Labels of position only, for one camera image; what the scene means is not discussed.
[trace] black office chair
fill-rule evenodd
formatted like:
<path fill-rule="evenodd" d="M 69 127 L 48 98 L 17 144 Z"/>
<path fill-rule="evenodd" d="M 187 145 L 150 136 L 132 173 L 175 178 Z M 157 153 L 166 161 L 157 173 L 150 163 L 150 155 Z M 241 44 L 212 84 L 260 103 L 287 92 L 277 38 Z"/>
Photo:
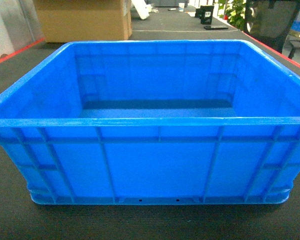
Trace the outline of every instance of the black office chair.
<path fill-rule="evenodd" d="M 286 37 L 300 10 L 300 0 L 246 0 L 243 31 L 282 53 Z M 291 41 L 291 53 L 300 43 Z"/>

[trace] green plant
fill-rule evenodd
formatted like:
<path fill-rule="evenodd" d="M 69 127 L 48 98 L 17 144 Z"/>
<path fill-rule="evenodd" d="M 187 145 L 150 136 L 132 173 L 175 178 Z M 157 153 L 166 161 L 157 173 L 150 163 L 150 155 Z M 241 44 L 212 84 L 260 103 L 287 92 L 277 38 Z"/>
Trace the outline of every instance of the green plant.
<path fill-rule="evenodd" d="M 246 0 L 230 0 L 225 9 L 228 23 L 243 31 L 245 25 L 245 11 Z"/>

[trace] desk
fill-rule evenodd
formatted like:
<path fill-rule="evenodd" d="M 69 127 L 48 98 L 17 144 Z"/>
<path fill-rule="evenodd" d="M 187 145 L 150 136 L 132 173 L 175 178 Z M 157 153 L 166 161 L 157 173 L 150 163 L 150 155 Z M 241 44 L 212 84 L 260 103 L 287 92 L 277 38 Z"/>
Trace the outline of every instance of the desk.
<path fill-rule="evenodd" d="M 131 40 L 244 39 L 300 75 L 300 68 L 242 32 L 206 31 L 186 13 L 133 18 Z M 214 25 L 223 23 L 213 20 Z M 44 42 L 0 64 L 0 93 L 60 44 Z M 17 168 L 0 147 L 0 239 L 300 239 L 300 174 L 280 205 L 44 206 L 33 203 Z"/>

